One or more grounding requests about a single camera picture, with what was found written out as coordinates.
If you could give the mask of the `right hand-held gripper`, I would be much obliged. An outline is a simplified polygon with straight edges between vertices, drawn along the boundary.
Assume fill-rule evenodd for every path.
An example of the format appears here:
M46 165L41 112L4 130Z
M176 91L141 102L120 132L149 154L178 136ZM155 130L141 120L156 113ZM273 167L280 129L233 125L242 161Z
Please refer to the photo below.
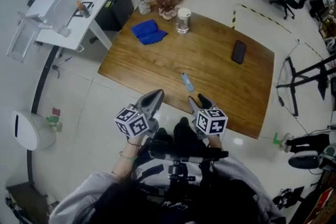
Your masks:
M198 94L201 107L197 104L192 96L188 96L188 104L194 117L193 125L195 133L199 140L203 140L208 136L223 136L226 130L228 116L220 109L216 102Z

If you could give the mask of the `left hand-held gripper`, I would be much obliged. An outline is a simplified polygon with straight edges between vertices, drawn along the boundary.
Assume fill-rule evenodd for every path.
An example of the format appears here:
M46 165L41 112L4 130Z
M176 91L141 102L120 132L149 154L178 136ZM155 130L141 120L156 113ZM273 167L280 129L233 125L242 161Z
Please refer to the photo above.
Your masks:
M137 138L140 135L153 137L159 129L159 123L154 116L164 97L162 89L153 90L140 97L135 104L123 108L114 118L119 131L127 138Z

